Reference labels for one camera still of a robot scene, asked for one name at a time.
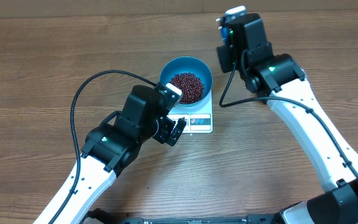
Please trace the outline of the blue plastic measuring scoop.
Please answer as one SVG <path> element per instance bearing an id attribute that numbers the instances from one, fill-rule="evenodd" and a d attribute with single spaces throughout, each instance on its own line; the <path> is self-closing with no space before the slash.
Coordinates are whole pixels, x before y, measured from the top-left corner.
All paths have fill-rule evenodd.
<path id="1" fill-rule="evenodd" d="M 220 27 L 220 33 L 221 33 L 223 43 L 227 44 L 227 38 L 228 38 L 228 34 L 229 34 L 227 27 Z"/>

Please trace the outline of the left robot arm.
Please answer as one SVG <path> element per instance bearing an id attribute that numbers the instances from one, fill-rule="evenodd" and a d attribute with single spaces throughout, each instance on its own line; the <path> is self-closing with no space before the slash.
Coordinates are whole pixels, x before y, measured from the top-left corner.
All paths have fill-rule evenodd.
<path id="1" fill-rule="evenodd" d="M 122 111 L 115 111 L 92 129 L 80 160 L 36 219 L 36 223 L 80 223 L 92 204 L 133 162 L 144 142 L 154 138 L 174 146 L 186 122 L 168 118 L 182 91 L 170 83 L 136 85 Z"/>

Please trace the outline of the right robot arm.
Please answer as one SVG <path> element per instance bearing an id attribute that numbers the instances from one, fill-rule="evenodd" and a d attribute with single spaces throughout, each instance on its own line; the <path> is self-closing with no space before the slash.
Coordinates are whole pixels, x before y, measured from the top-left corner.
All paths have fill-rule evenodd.
<path id="1" fill-rule="evenodd" d="M 239 73 L 254 101 L 288 126 L 310 160 L 323 193 L 273 215 L 267 223 L 358 223 L 358 153 L 316 99 L 306 72 L 288 54 L 275 55 L 262 18 L 243 6 L 218 19 L 221 70 Z"/>

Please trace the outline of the white digital kitchen scale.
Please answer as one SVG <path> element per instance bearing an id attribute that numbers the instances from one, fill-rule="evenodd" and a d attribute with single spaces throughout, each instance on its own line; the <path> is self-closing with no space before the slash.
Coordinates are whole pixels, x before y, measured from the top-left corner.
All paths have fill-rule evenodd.
<path id="1" fill-rule="evenodd" d="M 208 134 L 213 131 L 212 94 L 209 92 L 201 101 L 192 105 L 178 104 L 168 114 L 173 121 L 184 118 L 184 134 Z"/>

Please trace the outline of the red beans in bowl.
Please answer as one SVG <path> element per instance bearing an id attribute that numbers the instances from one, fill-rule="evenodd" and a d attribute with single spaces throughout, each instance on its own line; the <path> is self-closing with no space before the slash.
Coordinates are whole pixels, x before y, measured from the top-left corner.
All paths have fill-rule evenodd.
<path id="1" fill-rule="evenodd" d="M 204 84 L 201 78 L 194 73 L 180 73 L 174 75 L 169 81 L 173 86 L 183 92 L 180 104 L 192 104 L 200 101 L 203 97 Z"/>

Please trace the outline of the teal round bowl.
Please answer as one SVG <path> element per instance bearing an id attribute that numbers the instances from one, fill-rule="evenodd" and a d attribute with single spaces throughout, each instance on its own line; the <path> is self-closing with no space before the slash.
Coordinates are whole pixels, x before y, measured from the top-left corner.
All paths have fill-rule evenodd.
<path id="1" fill-rule="evenodd" d="M 178 57 L 168 62 L 161 71 L 159 82 L 167 84 L 174 75 L 180 73 L 194 73 L 201 78 L 204 84 L 202 99 L 211 92 L 213 86 L 211 70 L 204 62 L 194 57 Z"/>

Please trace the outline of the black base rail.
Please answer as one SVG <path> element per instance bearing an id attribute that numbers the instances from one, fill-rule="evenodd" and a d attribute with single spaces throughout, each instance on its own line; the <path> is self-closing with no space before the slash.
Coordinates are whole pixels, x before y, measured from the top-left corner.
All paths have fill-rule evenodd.
<path id="1" fill-rule="evenodd" d="M 89 211 L 81 224 L 285 224 L 279 214 L 251 214 L 244 217 L 141 218 L 119 217 L 97 208 Z"/>

